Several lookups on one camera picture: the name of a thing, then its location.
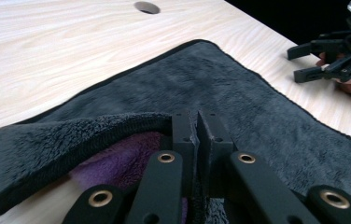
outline purple cloth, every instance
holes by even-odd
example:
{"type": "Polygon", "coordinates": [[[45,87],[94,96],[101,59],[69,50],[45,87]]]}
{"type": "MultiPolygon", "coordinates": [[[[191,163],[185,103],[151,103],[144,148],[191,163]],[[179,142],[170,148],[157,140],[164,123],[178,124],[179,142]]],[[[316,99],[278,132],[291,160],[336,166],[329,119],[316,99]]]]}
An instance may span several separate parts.
{"type": "MultiPolygon", "coordinates": [[[[127,189],[142,178],[149,157],[160,149],[161,137],[161,133],[134,134],[82,162],[70,175],[84,189],[100,184],[127,189]]],[[[188,211],[185,198],[182,207],[185,223],[188,211]]]]}

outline dark gray cloth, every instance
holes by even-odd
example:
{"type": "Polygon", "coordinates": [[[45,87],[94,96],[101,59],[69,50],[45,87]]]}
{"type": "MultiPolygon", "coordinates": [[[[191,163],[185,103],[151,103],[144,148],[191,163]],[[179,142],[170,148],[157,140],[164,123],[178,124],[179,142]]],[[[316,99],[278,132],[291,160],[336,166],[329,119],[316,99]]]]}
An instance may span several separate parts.
{"type": "MultiPolygon", "coordinates": [[[[260,155],[290,189],[326,184],[351,194],[351,137],[197,40],[0,129],[0,214],[117,140],[169,133],[169,113],[185,108],[216,111],[237,147],[260,155]]],[[[207,205],[207,217],[226,222],[219,201],[207,205]]]]}

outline wooden table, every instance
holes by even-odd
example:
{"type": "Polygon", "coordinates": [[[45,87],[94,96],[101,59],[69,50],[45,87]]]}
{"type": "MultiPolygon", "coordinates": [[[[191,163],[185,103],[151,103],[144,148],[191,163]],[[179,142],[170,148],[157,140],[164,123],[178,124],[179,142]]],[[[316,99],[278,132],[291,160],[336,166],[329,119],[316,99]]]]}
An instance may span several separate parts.
{"type": "MultiPolygon", "coordinates": [[[[327,80],[296,84],[291,41],[220,0],[0,1],[0,127],[65,102],[78,92],[192,39],[219,45],[315,118],[351,135],[351,96],[327,80]]],[[[0,217],[0,223],[60,223],[81,189],[67,176],[0,217]]]]}

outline light wood tabletop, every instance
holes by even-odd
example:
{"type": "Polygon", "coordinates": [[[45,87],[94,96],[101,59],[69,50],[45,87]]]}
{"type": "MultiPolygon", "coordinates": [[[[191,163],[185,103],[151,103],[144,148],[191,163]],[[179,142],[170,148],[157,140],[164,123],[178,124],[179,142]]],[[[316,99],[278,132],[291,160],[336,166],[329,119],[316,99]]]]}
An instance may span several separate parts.
{"type": "MultiPolygon", "coordinates": [[[[296,84],[293,71],[314,66],[317,58],[288,61],[287,49],[295,44],[280,34],[220,0],[149,0],[158,14],[137,10],[136,1],[1,0],[0,127],[47,111],[185,42],[205,39],[351,136],[351,96],[335,90],[333,81],[296,84]]],[[[0,223],[60,223],[80,193],[65,176],[0,216],[0,223]]]]}

